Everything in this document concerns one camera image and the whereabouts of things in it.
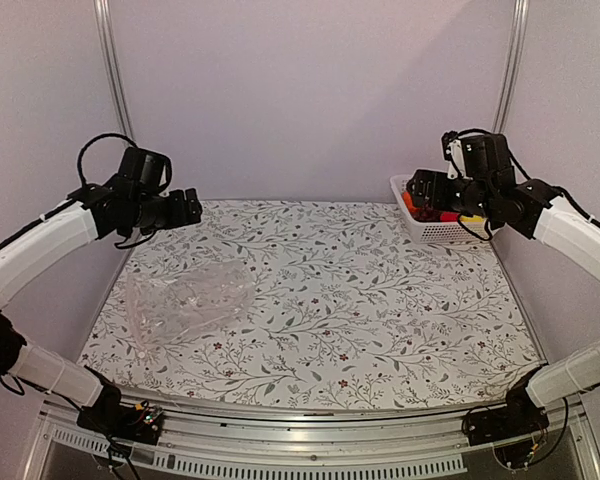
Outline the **yellow corn toy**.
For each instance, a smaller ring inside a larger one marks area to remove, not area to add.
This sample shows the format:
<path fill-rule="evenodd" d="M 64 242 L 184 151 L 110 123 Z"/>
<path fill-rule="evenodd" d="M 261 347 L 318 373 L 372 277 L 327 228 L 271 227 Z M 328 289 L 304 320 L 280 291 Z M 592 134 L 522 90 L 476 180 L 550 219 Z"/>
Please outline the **yellow corn toy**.
<path fill-rule="evenodd" d="M 460 220 L 463 223 L 484 223 L 485 219 L 483 217 L 480 216 L 465 216 L 465 215 L 460 215 L 458 217 L 458 220 Z"/>

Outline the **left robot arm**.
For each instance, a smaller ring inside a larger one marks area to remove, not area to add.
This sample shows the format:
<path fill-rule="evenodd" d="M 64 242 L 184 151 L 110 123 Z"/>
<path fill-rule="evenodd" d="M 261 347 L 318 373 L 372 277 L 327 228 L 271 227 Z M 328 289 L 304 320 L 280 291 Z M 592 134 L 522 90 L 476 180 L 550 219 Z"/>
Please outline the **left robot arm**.
<path fill-rule="evenodd" d="M 71 193 L 51 212 L 0 248 L 0 377 L 9 375 L 90 407 L 91 419 L 108 434 L 128 426 L 128 412 L 103 395 L 106 380 L 46 350 L 17 332 L 3 310 L 31 281 L 72 252 L 109 234 L 139 230 L 153 235 L 200 223 L 195 189 L 162 194 L 139 181 L 114 175 L 105 185 Z"/>

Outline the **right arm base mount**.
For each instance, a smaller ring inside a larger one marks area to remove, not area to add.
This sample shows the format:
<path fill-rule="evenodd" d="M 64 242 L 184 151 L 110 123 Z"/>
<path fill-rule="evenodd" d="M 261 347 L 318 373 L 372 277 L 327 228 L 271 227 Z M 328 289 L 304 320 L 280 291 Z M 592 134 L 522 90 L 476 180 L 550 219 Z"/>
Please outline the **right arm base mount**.
<path fill-rule="evenodd" d="M 527 469 L 540 460 L 548 440 L 549 419 L 535 407 L 485 406 L 463 417 L 461 431 L 470 446 L 489 444 L 496 461 L 507 470 Z"/>

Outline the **red pepper toy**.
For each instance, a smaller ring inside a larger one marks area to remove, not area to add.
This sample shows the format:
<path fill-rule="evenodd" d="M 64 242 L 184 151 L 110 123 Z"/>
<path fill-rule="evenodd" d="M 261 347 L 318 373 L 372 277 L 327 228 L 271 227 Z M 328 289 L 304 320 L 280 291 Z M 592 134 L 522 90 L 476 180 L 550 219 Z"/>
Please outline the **red pepper toy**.
<path fill-rule="evenodd" d="M 439 221 L 442 223 L 456 223 L 460 215 L 454 212 L 442 212 Z"/>

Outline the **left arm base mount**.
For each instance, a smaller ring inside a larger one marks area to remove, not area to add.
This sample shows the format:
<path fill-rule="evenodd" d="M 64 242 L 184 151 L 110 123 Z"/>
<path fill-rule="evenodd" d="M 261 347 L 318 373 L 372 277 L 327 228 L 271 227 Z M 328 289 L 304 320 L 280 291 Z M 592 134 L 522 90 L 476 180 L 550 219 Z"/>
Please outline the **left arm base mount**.
<path fill-rule="evenodd" d="M 77 425 L 113 439 L 157 445 L 164 423 L 164 409 L 147 400 L 133 406 L 123 405 L 118 397 L 98 399 L 82 407 Z"/>

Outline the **clear zip top bag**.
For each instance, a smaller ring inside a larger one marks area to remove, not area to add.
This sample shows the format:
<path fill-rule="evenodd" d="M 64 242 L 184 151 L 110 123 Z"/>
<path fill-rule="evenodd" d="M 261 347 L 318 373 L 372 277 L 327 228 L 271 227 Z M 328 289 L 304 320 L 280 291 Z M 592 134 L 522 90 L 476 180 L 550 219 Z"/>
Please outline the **clear zip top bag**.
<path fill-rule="evenodd" d="M 126 320 L 138 347 L 156 351 L 245 320 L 255 282 L 240 261 L 181 273 L 127 275 Z"/>

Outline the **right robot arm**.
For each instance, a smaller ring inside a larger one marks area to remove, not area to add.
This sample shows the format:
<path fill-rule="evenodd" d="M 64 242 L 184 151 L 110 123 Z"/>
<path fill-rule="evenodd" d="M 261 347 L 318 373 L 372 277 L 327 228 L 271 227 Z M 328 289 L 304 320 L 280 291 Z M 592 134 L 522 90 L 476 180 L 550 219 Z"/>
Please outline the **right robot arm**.
<path fill-rule="evenodd" d="M 416 207 L 478 215 L 490 226 L 508 226 L 550 247 L 600 282 L 600 227 L 574 207 L 567 192 L 538 179 L 518 183 L 513 170 L 480 178 L 419 169 L 407 182 Z M 536 409 L 600 386 L 600 340 L 527 375 L 507 393 L 497 427 L 517 436 Z"/>

